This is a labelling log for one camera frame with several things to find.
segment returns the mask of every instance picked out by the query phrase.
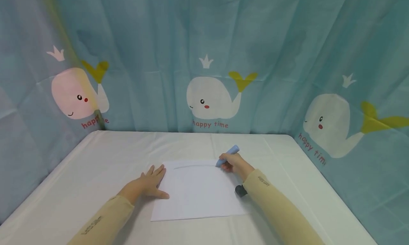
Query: white crown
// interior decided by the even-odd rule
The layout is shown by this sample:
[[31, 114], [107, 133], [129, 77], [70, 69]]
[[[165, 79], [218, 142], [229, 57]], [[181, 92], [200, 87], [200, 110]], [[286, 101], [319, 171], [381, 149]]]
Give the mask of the white crown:
[[348, 88], [348, 86], [350, 86], [352, 83], [355, 83], [357, 81], [357, 80], [351, 80], [352, 75], [353, 73], [348, 77], [346, 77], [345, 75], [342, 76], [344, 78], [344, 83], [342, 83], [342, 87]]
[[202, 62], [203, 68], [210, 68], [210, 63], [213, 62], [212, 59], [211, 60], [208, 59], [207, 54], [206, 54], [205, 59], [202, 59], [202, 58], [199, 58], [199, 59]]
[[47, 51], [48, 54], [56, 58], [58, 61], [64, 61], [64, 49], [61, 49], [61, 51], [58, 51], [56, 46], [54, 46], [54, 52]]

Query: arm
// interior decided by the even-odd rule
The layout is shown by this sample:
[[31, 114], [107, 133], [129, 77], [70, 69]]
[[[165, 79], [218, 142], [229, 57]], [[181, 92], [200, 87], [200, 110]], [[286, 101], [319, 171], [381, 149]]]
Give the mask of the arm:
[[263, 210], [285, 245], [324, 244], [298, 208], [260, 170], [255, 170], [239, 154], [222, 154], [220, 159], [228, 161], [222, 165], [224, 170], [242, 178], [247, 193]]
[[112, 244], [133, 209], [134, 205], [126, 198], [113, 197], [78, 231], [68, 245]]
[[157, 188], [166, 169], [162, 165], [153, 170], [154, 166], [146, 175], [142, 173], [140, 178], [127, 183], [78, 231], [68, 245], [110, 245], [128, 221], [140, 195], [169, 199], [167, 193]]

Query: arm sleeve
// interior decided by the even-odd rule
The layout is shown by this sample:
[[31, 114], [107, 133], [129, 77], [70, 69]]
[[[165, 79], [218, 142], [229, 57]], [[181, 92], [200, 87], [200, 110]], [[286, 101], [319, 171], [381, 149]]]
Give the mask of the arm sleeve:
[[256, 169], [243, 183], [285, 245], [323, 245], [320, 236], [296, 206]]
[[122, 197], [112, 197], [78, 231], [68, 245], [110, 245], [125, 225], [134, 206]]

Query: sheet of paper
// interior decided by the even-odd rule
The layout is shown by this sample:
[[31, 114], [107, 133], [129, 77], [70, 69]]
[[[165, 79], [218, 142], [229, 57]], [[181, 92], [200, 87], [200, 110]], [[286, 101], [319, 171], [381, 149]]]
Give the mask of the sheet of paper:
[[155, 200], [151, 221], [211, 218], [250, 213], [250, 203], [234, 189], [239, 178], [215, 167], [215, 160], [164, 162], [159, 189], [170, 195]]

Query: drawn line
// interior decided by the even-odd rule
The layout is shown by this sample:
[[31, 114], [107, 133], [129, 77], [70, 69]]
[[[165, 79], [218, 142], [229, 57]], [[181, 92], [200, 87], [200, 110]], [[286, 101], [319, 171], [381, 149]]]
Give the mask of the drawn line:
[[188, 165], [188, 166], [176, 167], [174, 168], [174, 170], [181, 169], [181, 168], [187, 168], [187, 167], [197, 167], [197, 166], [214, 167], [214, 165]]

